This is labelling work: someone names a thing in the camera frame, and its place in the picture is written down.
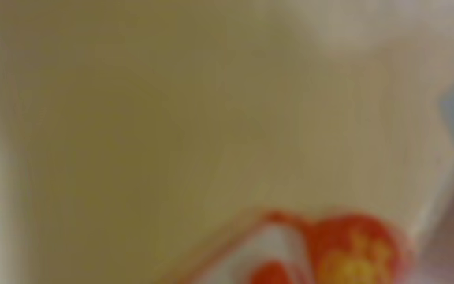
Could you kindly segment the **wet wipes pack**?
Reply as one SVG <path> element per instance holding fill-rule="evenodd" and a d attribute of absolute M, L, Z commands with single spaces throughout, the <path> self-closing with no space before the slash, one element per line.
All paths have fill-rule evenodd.
<path fill-rule="evenodd" d="M 0 1 L 0 283 L 155 283 L 281 208 L 417 243 L 454 1 Z"/>

